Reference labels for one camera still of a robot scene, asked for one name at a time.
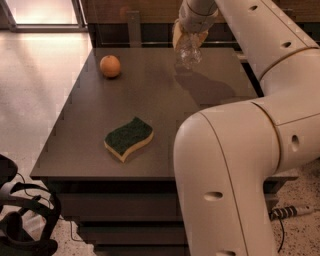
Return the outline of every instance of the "table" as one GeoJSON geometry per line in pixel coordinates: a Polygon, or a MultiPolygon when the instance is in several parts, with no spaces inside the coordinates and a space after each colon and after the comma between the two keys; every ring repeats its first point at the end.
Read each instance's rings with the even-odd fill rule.
{"type": "Polygon", "coordinates": [[[31,172],[55,191],[62,215],[101,255],[188,255],[173,171],[181,123],[204,108],[255,98],[236,53],[204,48],[192,70],[170,48],[97,48],[31,172]],[[121,75],[104,78],[103,56],[115,55],[121,75]],[[150,144],[125,163],[104,147],[105,136],[139,117],[154,129],[150,144]]]}

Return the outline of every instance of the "floor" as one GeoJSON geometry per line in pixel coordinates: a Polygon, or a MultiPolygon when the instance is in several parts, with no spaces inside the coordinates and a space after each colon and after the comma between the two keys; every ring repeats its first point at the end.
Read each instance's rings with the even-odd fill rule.
{"type": "MultiPolygon", "coordinates": [[[[40,151],[91,51],[87,34],[13,34],[0,31],[0,153],[14,160],[28,182],[40,151]]],[[[319,255],[320,160],[297,169],[299,178],[278,193],[279,207],[309,205],[317,211],[283,221],[280,255],[319,255]]],[[[5,215],[10,209],[4,209],[5,215]]],[[[281,226],[273,221],[277,243],[281,226]]],[[[79,240],[76,225],[60,220],[52,238],[57,256],[96,255],[79,240]]]]}

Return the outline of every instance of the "wall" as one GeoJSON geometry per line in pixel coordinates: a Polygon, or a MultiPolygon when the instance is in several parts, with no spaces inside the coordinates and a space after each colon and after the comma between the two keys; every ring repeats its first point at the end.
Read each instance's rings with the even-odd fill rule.
{"type": "Polygon", "coordinates": [[[7,17],[0,6],[0,29],[9,29],[7,17]]]}
{"type": "MultiPolygon", "coordinates": [[[[293,9],[296,22],[320,22],[319,0],[273,0],[293,9]]],[[[141,23],[173,23],[182,0],[81,0],[88,23],[126,23],[126,11],[140,11],[141,23]]],[[[220,15],[217,23],[224,22],[220,15]]]]}

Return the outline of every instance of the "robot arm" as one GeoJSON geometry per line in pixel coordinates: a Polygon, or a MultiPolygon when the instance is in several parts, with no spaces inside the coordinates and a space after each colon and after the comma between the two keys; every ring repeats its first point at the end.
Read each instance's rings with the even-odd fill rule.
{"type": "Polygon", "coordinates": [[[184,0],[179,10],[179,22],[188,33],[201,33],[213,25],[217,15],[214,0],[184,0]]]}
{"type": "Polygon", "coordinates": [[[215,3],[265,97],[196,113],[177,133],[174,169],[190,252],[273,256],[262,186],[320,156],[320,51],[271,0],[215,3]]]}

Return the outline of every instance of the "terrazzo floor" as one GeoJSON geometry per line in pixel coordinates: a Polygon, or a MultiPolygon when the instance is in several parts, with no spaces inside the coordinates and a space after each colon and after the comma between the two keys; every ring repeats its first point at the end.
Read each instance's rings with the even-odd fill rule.
{"type": "MultiPolygon", "coordinates": [[[[86,33],[0,31],[0,153],[17,163],[27,182],[41,184],[29,178],[30,172],[90,51],[86,33]]],[[[320,209],[320,160],[297,171],[299,178],[279,191],[278,207],[293,204],[320,209]]],[[[320,255],[319,210],[286,219],[283,224],[285,240],[280,255],[320,255]]],[[[272,226],[280,244],[280,223],[273,221],[272,226]]],[[[80,239],[76,225],[72,235],[80,239]]],[[[60,220],[52,238],[59,243],[56,256],[96,255],[92,245],[71,239],[70,222],[60,220]]]]}

